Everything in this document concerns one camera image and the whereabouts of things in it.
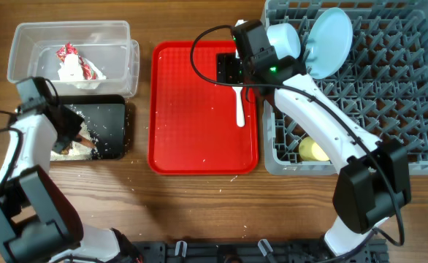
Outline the white rice pile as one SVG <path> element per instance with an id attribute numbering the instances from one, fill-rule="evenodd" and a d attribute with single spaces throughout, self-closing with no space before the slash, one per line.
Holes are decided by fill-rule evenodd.
<path id="1" fill-rule="evenodd" d="M 91 159 L 99 159 L 100 152 L 98 149 L 99 138 L 97 137 L 97 133 L 95 131 L 96 126 L 91 123 L 91 118 L 87 116 L 82 109 L 82 105 L 77 104 L 68 104 L 70 110 L 74 111 L 81 117 L 83 117 L 84 121 L 81 124 L 81 130 L 79 134 L 86 139 L 90 140 L 95 148 L 87 148 L 84 145 L 81 145 L 77 142 L 72 142 L 72 148 L 69 151 L 68 155 L 61 155 L 60 153 L 55 153 L 53 151 L 50 152 L 50 160 L 51 161 L 82 161 L 82 160 L 91 160 Z"/>

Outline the white plastic spoon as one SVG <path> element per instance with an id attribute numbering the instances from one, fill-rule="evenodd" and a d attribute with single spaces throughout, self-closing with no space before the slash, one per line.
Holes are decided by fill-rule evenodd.
<path id="1" fill-rule="evenodd" d="M 235 104 L 236 104 L 236 123 L 238 127 L 245 125 L 245 116 L 242 107 L 242 87 L 232 87 L 235 92 Z"/>

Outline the red white wrapper tissue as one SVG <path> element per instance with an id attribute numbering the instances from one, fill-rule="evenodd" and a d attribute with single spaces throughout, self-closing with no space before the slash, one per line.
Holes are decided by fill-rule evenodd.
<path id="1" fill-rule="evenodd" d="M 106 80 L 104 75 L 92 62 L 83 58 L 78 49 L 68 42 L 56 55 L 60 60 L 58 76 L 60 81 L 69 82 L 78 89 L 94 90 L 99 86 L 94 80 Z"/>

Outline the light blue bowl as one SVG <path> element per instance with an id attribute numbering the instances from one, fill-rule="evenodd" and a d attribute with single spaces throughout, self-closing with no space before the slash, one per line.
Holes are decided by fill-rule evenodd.
<path id="1" fill-rule="evenodd" d="M 267 29 L 267 37 L 279 59 L 286 56 L 299 58 L 301 44 L 297 31 L 291 24 L 281 23 L 270 26 Z"/>

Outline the light blue plate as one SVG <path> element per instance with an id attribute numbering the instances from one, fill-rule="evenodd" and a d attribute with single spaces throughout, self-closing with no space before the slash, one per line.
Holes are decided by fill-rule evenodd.
<path id="1" fill-rule="evenodd" d="M 354 31 L 347 14 L 333 7 L 319 16 L 310 31 L 306 50 L 306 66 L 314 79 L 324 79 L 336 73 L 351 49 Z"/>

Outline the yellow plastic cup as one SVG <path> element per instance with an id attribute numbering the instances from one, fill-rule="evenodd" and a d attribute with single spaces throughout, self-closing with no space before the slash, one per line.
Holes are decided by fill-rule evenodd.
<path id="1" fill-rule="evenodd" d="M 305 137 L 299 144 L 299 155 L 303 161 L 328 161 L 329 157 L 311 137 Z"/>

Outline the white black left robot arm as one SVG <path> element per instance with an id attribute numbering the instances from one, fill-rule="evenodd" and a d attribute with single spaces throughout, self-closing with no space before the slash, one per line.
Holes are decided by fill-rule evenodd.
<path id="1" fill-rule="evenodd" d="M 78 137 L 83 118 L 63 106 L 52 82 L 17 82 L 21 103 L 3 128 L 9 146 L 0 170 L 0 254 L 6 262 L 142 262 L 116 229 L 83 225 L 49 176 L 50 156 Z"/>

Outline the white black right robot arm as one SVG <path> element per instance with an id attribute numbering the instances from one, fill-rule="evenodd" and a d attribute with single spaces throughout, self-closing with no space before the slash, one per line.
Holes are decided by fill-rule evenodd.
<path id="1" fill-rule="evenodd" d="M 324 242 L 334 260 L 356 253 L 388 218 L 401 219 L 411 200 L 408 155 L 397 140 L 382 142 L 351 120 L 316 85 L 347 58 L 350 18 L 329 9 L 302 44 L 294 27 L 259 20 L 230 26 L 240 59 L 239 87 L 253 88 L 296 121 L 325 152 L 337 174 L 332 198 L 337 218 Z"/>

